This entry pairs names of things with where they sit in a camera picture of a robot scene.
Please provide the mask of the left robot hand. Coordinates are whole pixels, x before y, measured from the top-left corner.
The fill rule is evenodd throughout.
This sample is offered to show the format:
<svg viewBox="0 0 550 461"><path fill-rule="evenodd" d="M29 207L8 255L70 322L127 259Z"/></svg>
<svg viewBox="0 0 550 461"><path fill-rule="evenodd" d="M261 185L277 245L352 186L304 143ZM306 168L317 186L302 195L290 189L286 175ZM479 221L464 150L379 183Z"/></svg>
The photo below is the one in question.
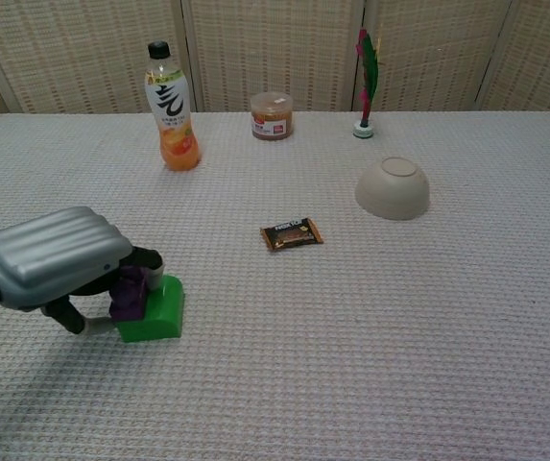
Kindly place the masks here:
<svg viewBox="0 0 550 461"><path fill-rule="evenodd" d="M87 318L74 296L110 290L130 269L151 292L163 278L156 250L134 246L120 230L87 206L72 206L0 230L0 306L40 310L76 335L112 328L108 317Z"/></svg>

